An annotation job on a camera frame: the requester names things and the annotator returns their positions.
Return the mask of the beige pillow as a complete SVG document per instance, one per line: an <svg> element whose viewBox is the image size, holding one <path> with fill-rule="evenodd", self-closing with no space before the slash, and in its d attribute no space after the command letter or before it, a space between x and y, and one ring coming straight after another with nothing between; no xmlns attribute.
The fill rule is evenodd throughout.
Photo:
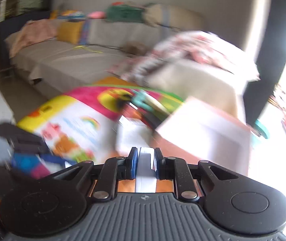
<svg viewBox="0 0 286 241"><path fill-rule="evenodd" d="M198 12L174 5L152 4L143 13L146 24L174 28L181 31L201 30L204 19Z"/></svg>

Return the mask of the teal crank handle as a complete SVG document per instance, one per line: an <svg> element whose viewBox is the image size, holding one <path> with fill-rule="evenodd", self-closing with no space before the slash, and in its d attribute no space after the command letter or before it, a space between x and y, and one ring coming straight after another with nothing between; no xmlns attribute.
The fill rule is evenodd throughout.
<svg viewBox="0 0 286 241"><path fill-rule="evenodd" d="M144 90L133 90L134 94L131 98L131 103L149 112L158 111L164 115L170 115L170 112L154 97Z"/></svg>

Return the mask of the peach blanket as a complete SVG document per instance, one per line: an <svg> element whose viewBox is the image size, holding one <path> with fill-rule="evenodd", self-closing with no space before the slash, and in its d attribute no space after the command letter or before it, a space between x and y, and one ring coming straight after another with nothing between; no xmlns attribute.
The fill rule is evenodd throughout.
<svg viewBox="0 0 286 241"><path fill-rule="evenodd" d="M57 28L50 19L30 20L15 36L14 42L10 46L9 57L13 58L21 49L55 38L56 35Z"/></svg>

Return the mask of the pink cardboard box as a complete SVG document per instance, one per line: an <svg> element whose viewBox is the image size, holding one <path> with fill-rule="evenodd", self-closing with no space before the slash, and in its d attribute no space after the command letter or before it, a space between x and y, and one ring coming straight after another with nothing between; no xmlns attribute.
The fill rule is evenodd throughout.
<svg viewBox="0 0 286 241"><path fill-rule="evenodd" d="M240 120L189 97L156 130L152 147L165 157L189 164L208 160L242 175L248 174L251 130Z"/></svg>

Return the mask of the colourful cartoon play mat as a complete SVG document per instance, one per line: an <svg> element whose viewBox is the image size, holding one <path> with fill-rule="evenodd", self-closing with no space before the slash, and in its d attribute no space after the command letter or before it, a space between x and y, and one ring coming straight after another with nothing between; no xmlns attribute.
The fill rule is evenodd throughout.
<svg viewBox="0 0 286 241"><path fill-rule="evenodd" d="M23 151L15 164L40 179L67 163L104 162L114 150L113 129L121 113L120 102L141 90L109 77L52 98L17 123L44 140L48 150L34 158Z"/></svg>

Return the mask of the pink plush toy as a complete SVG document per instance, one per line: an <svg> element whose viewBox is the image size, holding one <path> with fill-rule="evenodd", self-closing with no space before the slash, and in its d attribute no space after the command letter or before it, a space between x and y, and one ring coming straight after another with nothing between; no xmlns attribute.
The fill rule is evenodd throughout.
<svg viewBox="0 0 286 241"><path fill-rule="evenodd" d="M88 13L87 18L104 19L106 18L106 13L104 11L93 11L93 12Z"/></svg>

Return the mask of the green plush pillow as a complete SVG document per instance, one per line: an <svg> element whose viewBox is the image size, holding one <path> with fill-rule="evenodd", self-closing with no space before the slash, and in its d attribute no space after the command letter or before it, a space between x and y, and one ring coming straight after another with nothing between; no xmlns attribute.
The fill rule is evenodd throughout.
<svg viewBox="0 0 286 241"><path fill-rule="evenodd" d="M136 22L144 23L144 9L130 5L111 5L105 12L107 22Z"/></svg>

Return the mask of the beige sofa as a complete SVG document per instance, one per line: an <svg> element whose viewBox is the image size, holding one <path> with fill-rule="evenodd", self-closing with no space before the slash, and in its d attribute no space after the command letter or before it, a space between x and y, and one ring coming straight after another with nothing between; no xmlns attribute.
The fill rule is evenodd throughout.
<svg viewBox="0 0 286 241"><path fill-rule="evenodd" d="M28 21L42 19L50 19L57 29L63 22L84 21L79 44L59 41L56 35L25 47L10 58L10 46L18 31ZM209 33L204 27L194 31ZM36 86L40 93L52 97L105 78L118 78L108 69L126 58L145 55L159 42L180 32L188 31L152 26L146 22L90 19L78 11L68 11L58 17L46 11L36 11L0 23L0 49L4 64L15 67L18 74ZM128 83L141 87L134 82ZM182 99L192 96L244 120L242 97L248 83L244 78L219 68L182 59L149 75L144 88L173 93Z"/></svg>

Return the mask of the yellow cushion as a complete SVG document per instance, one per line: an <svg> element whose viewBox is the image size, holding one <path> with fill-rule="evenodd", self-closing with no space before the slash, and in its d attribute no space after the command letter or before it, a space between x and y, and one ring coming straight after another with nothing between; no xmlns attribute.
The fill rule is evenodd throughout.
<svg viewBox="0 0 286 241"><path fill-rule="evenodd" d="M73 45L79 44L83 25L84 21L61 23L57 31L57 40L62 42L68 42Z"/></svg>

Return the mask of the floral pink white blanket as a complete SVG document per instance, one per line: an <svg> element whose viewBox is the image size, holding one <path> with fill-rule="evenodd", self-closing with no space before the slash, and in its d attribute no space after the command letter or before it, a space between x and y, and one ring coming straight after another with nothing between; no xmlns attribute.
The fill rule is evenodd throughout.
<svg viewBox="0 0 286 241"><path fill-rule="evenodd" d="M259 80L254 60L246 52L213 33L180 32L156 44L142 56L126 58L108 72L118 78L147 86L147 77L175 61L187 59L240 76L248 82Z"/></svg>

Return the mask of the small white box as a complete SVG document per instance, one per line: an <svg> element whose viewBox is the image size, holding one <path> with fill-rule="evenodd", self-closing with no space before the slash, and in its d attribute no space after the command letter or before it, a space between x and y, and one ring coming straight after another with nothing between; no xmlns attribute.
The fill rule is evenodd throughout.
<svg viewBox="0 0 286 241"><path fill-rule="evenodd" d="M140 148L135 177L136 193L155 193L157 176L154 168L154 149Z"/></svg>

